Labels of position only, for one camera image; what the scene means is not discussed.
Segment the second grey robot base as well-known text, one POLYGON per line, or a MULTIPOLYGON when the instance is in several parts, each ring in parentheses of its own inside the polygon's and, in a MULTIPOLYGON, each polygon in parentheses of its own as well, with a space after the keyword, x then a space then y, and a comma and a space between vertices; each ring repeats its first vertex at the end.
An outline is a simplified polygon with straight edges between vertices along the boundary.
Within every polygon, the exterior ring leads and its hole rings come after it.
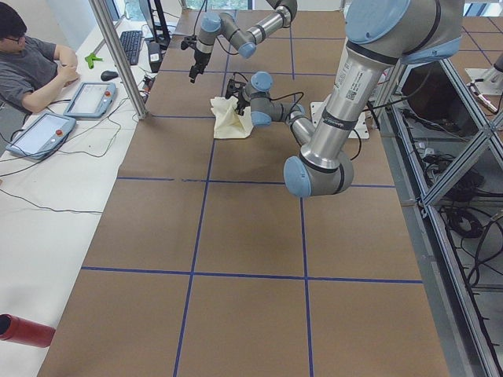
POLYGON ((502 94, 502 55, 490 68, 466 68, 470 84, 475 92, 482 95, 496 96, 502 94))

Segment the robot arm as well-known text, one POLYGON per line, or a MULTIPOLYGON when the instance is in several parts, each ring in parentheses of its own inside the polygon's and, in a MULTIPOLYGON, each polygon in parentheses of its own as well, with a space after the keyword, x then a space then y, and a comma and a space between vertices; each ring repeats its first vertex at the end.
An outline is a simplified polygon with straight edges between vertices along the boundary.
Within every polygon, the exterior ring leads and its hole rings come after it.
POLYGON ((291 27, 298 10, 297 1, 268 1, 268 4, 274 11, 247 30, 241 29, 230 13, 204 14, 199 33, 185 37, 181 46, 182 50, 194 50, 195 62, 189 71, 191 83, 204 73, 219 36, 225 38, 240 56, 248 59, 255 53, 257 45, 274 32, 291 27))
POLYGON ((313 124, 297 104, 273 101, 272 78, 256 72, 240 89, 237 108, 251 109, 254 126, 283 122, 301 143, 284 165, 288 191, 298 197, 333 195, 354 176, 343 145, 382 73, 397 62, 430 63, 453 56, 461 44, 462 1, 353 1, 347 11, 346 56, 332 93, 313 124))

